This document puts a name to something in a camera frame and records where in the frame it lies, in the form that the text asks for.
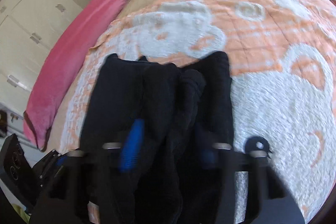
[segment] cabinet handle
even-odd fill
[[[40,37],[37,33],[32,33],[31,37],[29,37],[31,40],[33,40],[36,44],[40,43],[42,40],[42,37]]]
[[[36,44],[40,43],[40,41],[35,37],[29,37],[29,38],[33,40]]]
[[[62,4],[57,4],[56,8],[59,9],[61,11],[61,13],[63,13],[65,11],[65,7]]]
[[[3,6],[3,7],[0,9],[0,14],[2,14],[6,9],[7,9],[7,7],[6,7],[6,6]]]
[[[24,90],[27,90],[29,92],[31,92],[32,90],[30,88],[28,88],[26,85],[22,84],[19,79],[15,78],[13,75],[8,75],[7,76],[7,83],[11,84],[13,87],[20,87]]]

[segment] bed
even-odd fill
[[[200,34],[202,39],[189,48],[174,45],[170,50],[162,49],[158,42],[167,41],[169,30],[178,26],[168,21],[165,22],[168,29],[160,30],[162,22],[157,18],[172,8],[185,10],[186,7],[193,15],[197,14],[187,16],[200,20],[206,35]],[[144,45],[140,40],[123,43],[127,39],[137,40],[134,34],[126,33],[128,29],[138,32],[141,39],[148,38],[142,36],[134,22],[149,22],[158,29],[151,30],[156,36],[152,45]],[[197,32],[192,25],[185,24],[187,33]],[[107,54],[117,52],[129,60],[145,54],[150,61],[184,65],[211,51],[224,50],[229,55],[234,79],[231,96],[235,147],[241,150],[246,138],[253,134],[271,140],[276,151],[273,157],[276,170],[309,222],[330,194],[336,172],[333,164],[336,160],[335,109],[332,107],[336,72],[334,28],[336,9],[327,0],[128,0],[117,20],[89,50],[83,67],[63,98],[52,124],[47,151],[57,149],[65,153],[78,147],[90,91]],[[283,107],[272,105],[271,98],[264,97],[265,90],[275,101],[287,103],[283,103]],[[254,98],[252,105],[244,94]],[[258,113],[265,105],[267,115]],[[262,121],[253,113],[258,113]],[[288,123],[286,117],[293,115],[299,122]],[[283,125],[281,130],[290,131],[292,135],[272,131],[277,127],[274,121]],[[238,223],[242,221],[246,203],[246,175],[240,174],[237,181]]]

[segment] white cabinet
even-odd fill
[[[36,44],[10,17],[0,25],[0,70],[33,88],[48,49]]]
[[[44,60],[81,10],[73,0],[0,1],[0,103],[23,114]]]
[[[73,0],[22,0],[11,16],[46,48],[52,49],[81,10]]]

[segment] pink blanket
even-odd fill
[[[40,150],[47,132],[85,55],[117,17],[127,0],[91,0],[51,50],[30,94],[24,113],[24,133]]]

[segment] black device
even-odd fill
[[[264,138],[249,139],[245,145],[245,153],[234,151],[226,143],[213,143],[212,149],[218,156],[215,168],[221,169],[223,173],[221,200],[215,224],[234,223],[235,172],[239,171],[247,171],[249,177],[246,216],[242,224],[305,223],[294,198],[269,165],[269,144]],[[121,149],[102,148],[90,154],[80,150],[67,153],[61,168],[43,189],[30,223],[90,223],[86,178],[83,174],[92,165],[98,170],[95,180],[100,223],[119,223],[110,176],[118,173],[120,151]]]
[[[0,151],[0,179],[13,195],[31,212],[36,205],[43,184],[57,168],[55,163],[60,154],[53,150],[38,161],[33,168],[15,134],[4,141]]]

